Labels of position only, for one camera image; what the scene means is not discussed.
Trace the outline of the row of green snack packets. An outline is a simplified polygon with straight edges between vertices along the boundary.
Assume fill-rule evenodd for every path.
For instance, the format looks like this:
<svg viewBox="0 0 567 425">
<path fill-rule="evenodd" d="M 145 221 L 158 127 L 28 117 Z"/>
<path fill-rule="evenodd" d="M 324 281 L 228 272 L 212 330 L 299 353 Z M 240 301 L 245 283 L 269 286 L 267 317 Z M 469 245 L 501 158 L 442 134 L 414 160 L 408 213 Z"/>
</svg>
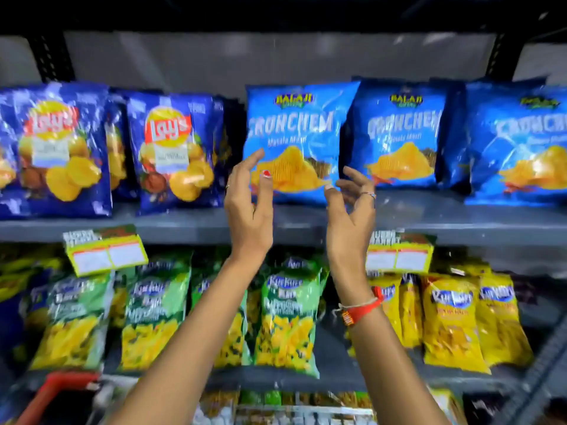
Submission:
<svg viewBox="0 0 567 425">
<path fill-rule="evenodd" d="M 121 312 L 118 370 L 142 372 L 180 328 L 187 306 L 194 310 L 229 255 L 228 247 L 183 257 L 179 251 L 117 272 L 115 298 L 105 315 L 101 298 L 81 300 L 109 286 L 108 277 L 54 283 L 48 296 L 48 324 L 31 370 L 94 370 L 102 364 L 104 331 L 112 309 Z M 287 253 L 263 262 L 243 294 L 214 368 L 248 365 L 286 368 L 319 378 L 314 344 L 320 298 L 329 269 L 321 254 Z"/>
</svg>

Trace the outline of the yellow and blue snack packets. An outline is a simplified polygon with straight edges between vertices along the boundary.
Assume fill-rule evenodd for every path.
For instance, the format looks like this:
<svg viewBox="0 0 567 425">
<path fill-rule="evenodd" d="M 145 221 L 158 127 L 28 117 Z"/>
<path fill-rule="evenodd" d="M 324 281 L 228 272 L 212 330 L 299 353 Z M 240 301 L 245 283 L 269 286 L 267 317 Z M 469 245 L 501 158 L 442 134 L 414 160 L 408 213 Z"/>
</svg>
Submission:
<svg viewBox="0 0 567 425">
<path fill-rule="evenodd" d="M 49 321 L 49 288 L 67 272 L 57 244 L 0 243 L 0 360 L 26 361 Z"/>
</svg>

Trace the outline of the person's left hand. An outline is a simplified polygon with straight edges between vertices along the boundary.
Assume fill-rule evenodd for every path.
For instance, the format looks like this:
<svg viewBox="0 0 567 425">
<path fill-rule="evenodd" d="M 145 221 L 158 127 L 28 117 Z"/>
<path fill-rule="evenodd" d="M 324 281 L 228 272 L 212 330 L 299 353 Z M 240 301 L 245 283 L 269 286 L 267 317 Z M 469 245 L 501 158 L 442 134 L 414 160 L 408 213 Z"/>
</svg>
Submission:
<svg viewBox="0 0 567 425">
<path fill-rule="evenodd" d="M 231 254 L 249 264 L 261 264 L 273 245 L 273 219 L 256 215 L 257 199 L 253 203 L 250 188 L 252 170 L 264 154 L 259 149 L 235 165 L 226 185 L 224 209 L 230 228 Z"/>
</svg>

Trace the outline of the yellow shelf price tag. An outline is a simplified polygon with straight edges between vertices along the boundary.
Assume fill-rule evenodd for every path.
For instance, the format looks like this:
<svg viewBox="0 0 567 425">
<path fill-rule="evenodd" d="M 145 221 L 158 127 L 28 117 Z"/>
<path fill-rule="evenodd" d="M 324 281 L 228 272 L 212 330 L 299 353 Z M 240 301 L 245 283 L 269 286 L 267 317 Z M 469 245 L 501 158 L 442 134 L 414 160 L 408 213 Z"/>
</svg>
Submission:
<svg viewBox="0 0 567 425">
<path fill-rule="evenodd" d="M 365 268 L 371 273 L 427 274 L 436 236 L 395 230 L 373 231 Z"/>
<path fill-rule="evenodd" d="M 148 264 L 142 240 L 133 224 L 68 231 L 62 235 L 65 253 L 77 277 Z"/>
</svg>

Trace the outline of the person's left forearm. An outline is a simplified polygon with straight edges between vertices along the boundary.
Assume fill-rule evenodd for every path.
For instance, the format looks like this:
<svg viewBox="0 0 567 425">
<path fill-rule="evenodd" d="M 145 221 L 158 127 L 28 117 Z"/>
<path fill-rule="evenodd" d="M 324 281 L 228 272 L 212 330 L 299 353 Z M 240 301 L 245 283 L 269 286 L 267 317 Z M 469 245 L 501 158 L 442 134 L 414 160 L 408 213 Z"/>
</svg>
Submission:
<svg viewBox="0 0 567 425">
<path fill-rule="evenodd" d="M 233 250 L 165 349 L 105 425 L 190 425 L 267 249 Z"/>
</svg>

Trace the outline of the black shelf upright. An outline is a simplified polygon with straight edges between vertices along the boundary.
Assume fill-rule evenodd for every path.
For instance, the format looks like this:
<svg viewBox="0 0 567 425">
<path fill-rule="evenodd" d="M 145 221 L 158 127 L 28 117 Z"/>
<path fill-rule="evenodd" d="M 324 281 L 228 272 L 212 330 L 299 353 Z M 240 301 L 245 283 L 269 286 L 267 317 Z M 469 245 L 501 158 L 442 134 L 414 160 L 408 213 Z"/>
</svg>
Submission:
<svg viewBox="0 0 567 425">
<path fill-rule="evenodd" d="M 43 83 L 72 82 L 76 79 L 63 31 L 32 32 L 24 37 Z"/>
<path fill-rule="evenodd" d="M 488 58 L 485 77 L 492 81 L 512 81 L 527 37 L 522 33 L 496 35 Z"/>
</svg>

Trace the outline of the row of packets in rack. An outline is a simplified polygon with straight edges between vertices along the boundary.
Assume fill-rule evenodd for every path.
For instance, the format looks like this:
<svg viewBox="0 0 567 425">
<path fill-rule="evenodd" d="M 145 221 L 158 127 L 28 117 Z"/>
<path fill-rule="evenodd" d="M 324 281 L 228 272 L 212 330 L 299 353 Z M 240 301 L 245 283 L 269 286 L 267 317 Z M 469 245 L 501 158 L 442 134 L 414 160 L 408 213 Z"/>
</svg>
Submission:
<svg viewBox="0 0 567 425">
<path fill-rule="evenodd" d="M 207 392 L 193 425 L 378 425 L 365 392 Z"/>
</svg>

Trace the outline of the black shelf board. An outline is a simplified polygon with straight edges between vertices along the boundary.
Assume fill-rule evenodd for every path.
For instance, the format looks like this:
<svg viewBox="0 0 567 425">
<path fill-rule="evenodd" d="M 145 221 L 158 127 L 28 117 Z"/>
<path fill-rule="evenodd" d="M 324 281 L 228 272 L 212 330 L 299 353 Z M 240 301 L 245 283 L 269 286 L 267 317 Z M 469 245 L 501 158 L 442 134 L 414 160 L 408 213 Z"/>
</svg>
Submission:
<svg viewBox="0 0 567 425">
<path fill-rule="evenodd" d="M 0 0 L 0 35 L 132 32 L 567 35 L 567 0 Z"/>
</svg>

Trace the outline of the red thread wristband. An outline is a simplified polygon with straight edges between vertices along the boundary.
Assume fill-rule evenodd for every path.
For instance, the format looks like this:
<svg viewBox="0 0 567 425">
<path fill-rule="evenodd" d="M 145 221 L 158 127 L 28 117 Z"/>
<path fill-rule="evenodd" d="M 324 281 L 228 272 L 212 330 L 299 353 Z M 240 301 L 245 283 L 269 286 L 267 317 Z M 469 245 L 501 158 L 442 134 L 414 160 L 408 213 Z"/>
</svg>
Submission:
<svg viewBox="0 0 567 425">
<path fill-rule="evenodd" d="M 370 313 L 376 308 L 381 307 L 384 296 L 380 287 L 371 287 L 374 298 L 363 304 L 345 306 L 339 304 L 337 308 L 332 310 L 335 318 L 341 318 L 343 324 L 348 328 L 354 326 L 366 314 Z"/>
</svg>

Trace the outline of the yellow snack packet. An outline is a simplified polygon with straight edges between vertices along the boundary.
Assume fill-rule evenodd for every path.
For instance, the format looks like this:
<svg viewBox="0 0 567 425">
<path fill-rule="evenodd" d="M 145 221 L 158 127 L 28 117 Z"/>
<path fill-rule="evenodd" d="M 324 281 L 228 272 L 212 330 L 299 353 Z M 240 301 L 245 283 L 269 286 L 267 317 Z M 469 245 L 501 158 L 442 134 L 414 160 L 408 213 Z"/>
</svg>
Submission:
<svg viewBox="0 0 567 425">
<path fill-rule="evenodd" d="M 405 274 L 400 285 L 401 342 L 406 349 L 421 345 L 423 338 L 423 309 L 420 278 Z"/>
<path fill-rule="evenodd" d="M 534 353 L 520 322 L 512 278 L 507 274 L 486 272 L 478 282 L 476 319 L 487 366 L 527 367 L 534 360 Z"/>
<path fill-rule="evenodd" d="M 402 280 L 403 276 L 401 274 L 383 274 L 379 272 L 369 272 L 367 274 L 367 281 L 373 292 L 382 295 L 381 307 L 400 342 L 402 342 L 403 338 L 400 317 L 400 286 Z"/>
<path fill-rule="evenodd" d="M 478 336 L 478 284 L 472 278 L 430 274 L 423 280 L 425 364 L 490 375 Z"/>
</svg>

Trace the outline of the person's right forearm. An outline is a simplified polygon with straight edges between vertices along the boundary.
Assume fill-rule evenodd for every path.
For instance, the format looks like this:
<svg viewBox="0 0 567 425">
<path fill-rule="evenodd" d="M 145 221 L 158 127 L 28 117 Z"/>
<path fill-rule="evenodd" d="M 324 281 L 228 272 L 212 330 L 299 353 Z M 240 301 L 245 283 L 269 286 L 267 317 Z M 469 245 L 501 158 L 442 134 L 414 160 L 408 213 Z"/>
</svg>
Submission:
<svg viewBox="0 0 567 425">
<path fill-rule="evenodd" d="M 345 306 L 374 298 L 366 277 L 335 287 L 339 304 Z M 451 425 L 417 373 L 382 307 L 366 314 L 348 331 L 378 425 Z"/>
</svg>

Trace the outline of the person's right hand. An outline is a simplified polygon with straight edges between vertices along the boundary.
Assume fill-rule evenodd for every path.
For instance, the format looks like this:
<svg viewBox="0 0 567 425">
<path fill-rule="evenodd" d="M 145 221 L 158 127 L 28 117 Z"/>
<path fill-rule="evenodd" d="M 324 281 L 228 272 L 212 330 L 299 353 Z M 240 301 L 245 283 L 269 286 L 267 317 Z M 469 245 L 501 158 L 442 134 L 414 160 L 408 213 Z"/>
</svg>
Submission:
<svg viewBox="0 0 567 425">
<path fill-rule="evenodd" d="M 330 273 L 336 285 L 365 279 L 370 237 L 375 228 L 375 187 L 361 172 L 344 166 L 346 178 L 334 185 L 343 195 L 346 218 L 338 227 L 328 228 L 326 249 Z"/>
</svg>

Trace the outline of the dark blue chips bag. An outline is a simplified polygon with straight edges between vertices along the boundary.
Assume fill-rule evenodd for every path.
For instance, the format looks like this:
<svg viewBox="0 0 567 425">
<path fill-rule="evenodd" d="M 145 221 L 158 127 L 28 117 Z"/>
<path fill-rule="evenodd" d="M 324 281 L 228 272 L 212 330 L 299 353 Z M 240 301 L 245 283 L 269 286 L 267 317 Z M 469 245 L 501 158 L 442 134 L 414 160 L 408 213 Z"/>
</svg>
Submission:
<svg viewBox="0 0 567 425">
<path fill-rule="evenodd" d="M 131 151 L 125 90 L 110 88 L 105 113 L 105 137 L 113 198 L 125 202 L 138 200 L 139 186 Z"/>
<path fill-rule="evenodd" d="M 132 92 L 126 97 L 138 215 L 222 205 L 216 140 L 223 102 L 207 93 Z"/>
<path fill-rule="evenodd" d="M 11 88 L 20 217 L 107 218 L 107 85 L 50 82 Z"/>
<path fill-rule="evenodd" d="M 15 127 L 12 90 L 0 87 L 0 220 L 19 218 L 22 205 Z"/>
<path fill-rule="evenodd" d="M 218 185 L 224 188 L 232 169 L 243 158 L 247 114 L 245 105 L 238 99 L 216 95 L 213 101 L 216 114 L 213 162 Z"/>
</svg>

